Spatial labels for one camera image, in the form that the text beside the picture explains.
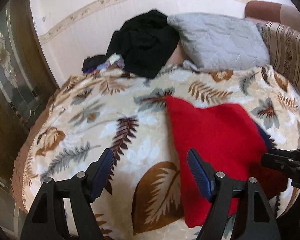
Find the leaf pattern fleece blanket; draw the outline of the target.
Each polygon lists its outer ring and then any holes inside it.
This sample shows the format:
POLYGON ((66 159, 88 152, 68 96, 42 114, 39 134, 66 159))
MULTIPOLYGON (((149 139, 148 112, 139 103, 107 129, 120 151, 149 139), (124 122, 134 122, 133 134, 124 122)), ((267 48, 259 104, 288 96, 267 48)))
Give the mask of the leaf pattern fleece blanket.
POLYGON ((29 150, 26 210, 45 178, 69 179, 110 148, 114 166, 91 206, 105 239, 195 239, 199 227, 183 217, 168 96, 200 108, 239 103, 274 145, 300 147, 300 95, 291 84, 282 90, 269 65, 217 73, 169 66, 150 81, 120 69, 73 76, 29 150))

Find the red and blue knit sweater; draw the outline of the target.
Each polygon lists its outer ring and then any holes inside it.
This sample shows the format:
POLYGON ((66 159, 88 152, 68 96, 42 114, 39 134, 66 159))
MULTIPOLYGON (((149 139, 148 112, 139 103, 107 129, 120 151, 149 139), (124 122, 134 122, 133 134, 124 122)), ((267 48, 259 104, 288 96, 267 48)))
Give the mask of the red and blue knit sweater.
POLYGON ((232 179, 246 181, 255 177, 268 199, 286 190, 287 177, 261 165, 262 156, 272 147, 270 136, 241 105, 224 103, 198 108, 168 96, 166 107, 179 156, 181 202, 189 228, 203 225, 211 206, 200 195, 187 163, 187 153, 192 148, 215 171, 232 179))

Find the wooden stained glass door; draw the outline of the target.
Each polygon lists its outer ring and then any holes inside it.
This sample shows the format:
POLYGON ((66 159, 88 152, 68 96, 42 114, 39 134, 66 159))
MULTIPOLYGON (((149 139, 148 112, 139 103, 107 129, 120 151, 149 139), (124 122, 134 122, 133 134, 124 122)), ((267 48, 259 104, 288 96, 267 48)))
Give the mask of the wooden stained glass door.
POLYGON ((14 161, 57 88, 35 33, 30 0, 0 5, 0 227, 18 239, 25 213, 12 192, 14 161))

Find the brown padded headboard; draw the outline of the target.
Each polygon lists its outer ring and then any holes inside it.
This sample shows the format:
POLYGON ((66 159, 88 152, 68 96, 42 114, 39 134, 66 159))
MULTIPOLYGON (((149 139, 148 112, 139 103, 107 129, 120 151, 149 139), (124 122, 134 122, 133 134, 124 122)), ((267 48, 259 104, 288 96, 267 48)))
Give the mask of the brown padded headboard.
POLYGON ((245 17, 254 18, 262 21, 281 23, 287 26, 300 28, 300 13, 290 5, 265 2, 250 1, 245 6, 245 17))

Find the purple patterned cloth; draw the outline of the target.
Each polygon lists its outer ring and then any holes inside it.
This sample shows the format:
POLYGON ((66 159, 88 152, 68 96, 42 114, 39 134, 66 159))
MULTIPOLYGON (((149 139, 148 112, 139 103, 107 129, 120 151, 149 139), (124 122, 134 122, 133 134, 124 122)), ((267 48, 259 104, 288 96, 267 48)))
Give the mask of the purple patterned cloth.
POLYGON ((88 57, 83 61, 82 72, 84 74, 89 74, 96 70, 108 69, 110 68, 110 66, 115 66, 122 69, 125 67, 125 62, 123 59, 119 59, 115 62, 110 62, 107 61, 103 55, 88 57))

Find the striped beige bolster cushion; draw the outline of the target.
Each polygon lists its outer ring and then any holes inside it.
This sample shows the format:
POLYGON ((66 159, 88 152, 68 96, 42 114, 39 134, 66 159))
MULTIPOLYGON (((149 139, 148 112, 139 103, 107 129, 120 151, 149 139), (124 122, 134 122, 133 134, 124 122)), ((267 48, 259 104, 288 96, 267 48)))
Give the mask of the striped beige bolster cushion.
POLYGON ((269 51, 275 80, 288 92, 291 84, 300 95, 300 32, 276 22, 258 23, 263 41, 269 51))

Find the white paper tag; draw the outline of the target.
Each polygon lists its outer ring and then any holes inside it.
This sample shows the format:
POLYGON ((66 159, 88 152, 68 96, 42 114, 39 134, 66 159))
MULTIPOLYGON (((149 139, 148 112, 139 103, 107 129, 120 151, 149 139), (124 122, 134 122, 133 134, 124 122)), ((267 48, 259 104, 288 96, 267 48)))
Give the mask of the white paper tag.
POLYGON ((117 61, 120 61, 121 59, 121 55, 117 54, 117 53, 113 53, 108 59, 107 61, 110 63, 110 65, 115 64, 117 61))

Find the small black cloth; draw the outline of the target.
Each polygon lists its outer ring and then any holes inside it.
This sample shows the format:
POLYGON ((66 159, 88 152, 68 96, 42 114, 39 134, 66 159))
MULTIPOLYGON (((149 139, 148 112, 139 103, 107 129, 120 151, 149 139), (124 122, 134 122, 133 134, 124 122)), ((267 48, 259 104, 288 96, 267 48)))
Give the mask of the small black cloth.
POLYGON ((84 74, 93 72, 94 70, 97 69, 97 67, 100 64, 105 63, 106 60, 107 60, 107 56, 106 55, 95 55, 95 56, 92 56, 92 57, 87 57, 83 61, 82 72, 84 74))

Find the grey quilted pillow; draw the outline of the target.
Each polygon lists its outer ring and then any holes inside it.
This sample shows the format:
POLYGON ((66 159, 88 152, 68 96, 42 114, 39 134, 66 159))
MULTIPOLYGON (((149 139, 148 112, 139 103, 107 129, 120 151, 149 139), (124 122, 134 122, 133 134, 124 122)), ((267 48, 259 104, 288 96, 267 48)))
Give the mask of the grey quilted pillow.
POLYGON ((197 72, 248 70, 270 63, 269 51, 253 22, 225 15, 190 12, 170 15, 189 57, 183 67, 197 72))

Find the brown ruffled bed sheet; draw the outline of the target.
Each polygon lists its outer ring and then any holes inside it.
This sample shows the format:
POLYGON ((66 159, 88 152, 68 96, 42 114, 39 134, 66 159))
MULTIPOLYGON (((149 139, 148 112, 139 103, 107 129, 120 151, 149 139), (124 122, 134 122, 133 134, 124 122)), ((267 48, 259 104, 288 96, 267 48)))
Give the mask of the brown ruffled bed sheet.
POLYGON ((46 108, 40 114, 39 118, 34 123, 34 126, 30 129, 29 135, 25 143, 21 147, 17 155, 17 158, 14 161, 14 169, 13 169, 13 175, 11 179, 13 198, 16 202, 16 205, 21 209, 21 211, 24 211, 25 213, 28 213, 23 202, 23 185, 24 185, 23 178, 25 173, 26 159, 29 150, 33 144, 34 138, 42 128, 43 124, 48 119, 50 108, 55 102, 55 99, 57 95, 60 93, 60 91, 61 89, 57 89, 55 93, 49 98, 46 108))

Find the black garment pile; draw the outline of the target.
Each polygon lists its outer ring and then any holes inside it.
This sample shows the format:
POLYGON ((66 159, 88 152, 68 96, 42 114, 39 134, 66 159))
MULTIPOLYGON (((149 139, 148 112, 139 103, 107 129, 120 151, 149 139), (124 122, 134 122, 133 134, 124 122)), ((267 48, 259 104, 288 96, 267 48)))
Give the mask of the black garment pile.
POLYGON ((111 37, 107 56, 122 56, 124 71, 153 79, 166 64, 179 42, 179 33, 158 10, 127 20, 111 37))

